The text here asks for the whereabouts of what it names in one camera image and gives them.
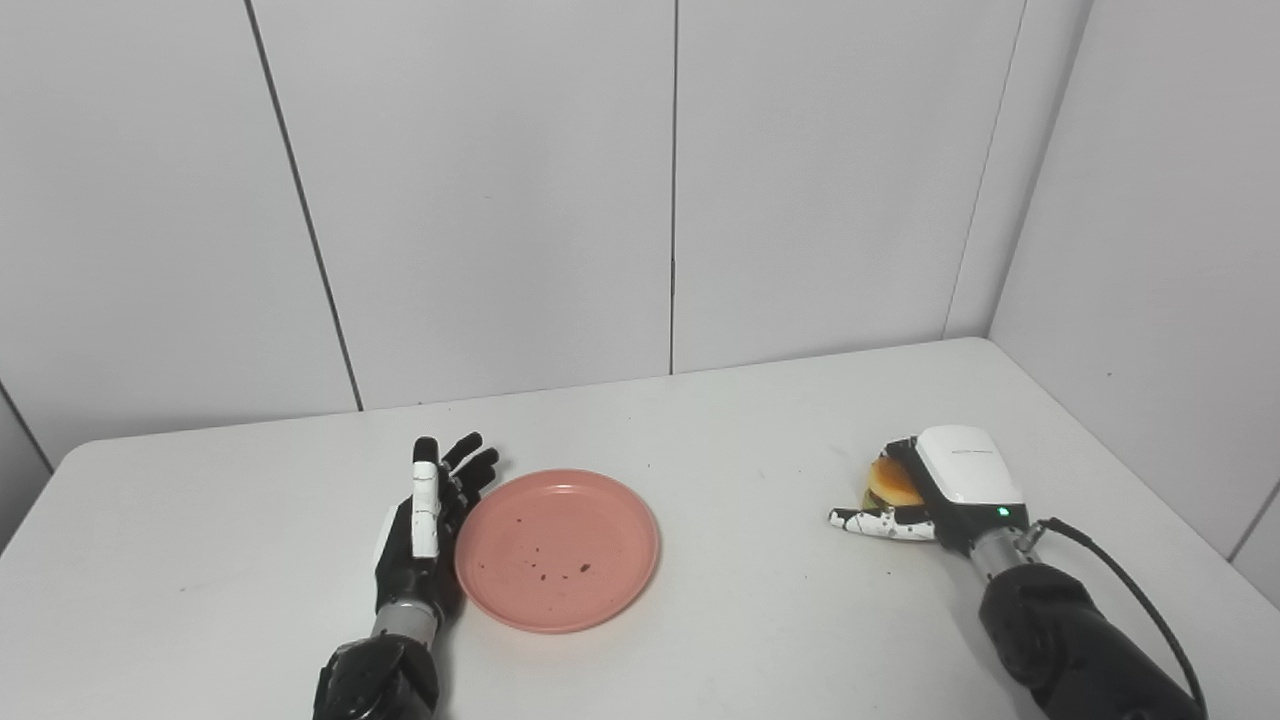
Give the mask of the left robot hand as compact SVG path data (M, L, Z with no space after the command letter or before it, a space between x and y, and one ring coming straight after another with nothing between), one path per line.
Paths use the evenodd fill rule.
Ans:
M416 439L410 496L392 509L374 568L376 610L411 601L440 621L458 615L465 600L456 569L460 533L495 480L499 459L477 432L445 452L430 436Z

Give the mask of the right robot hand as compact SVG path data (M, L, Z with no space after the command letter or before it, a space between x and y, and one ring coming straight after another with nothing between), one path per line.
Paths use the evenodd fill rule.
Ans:
M938 543L969 556L993 533L1030 528L1025 495L988 432L931 427L887 443L872 461L860 506L832 509L844 532Z

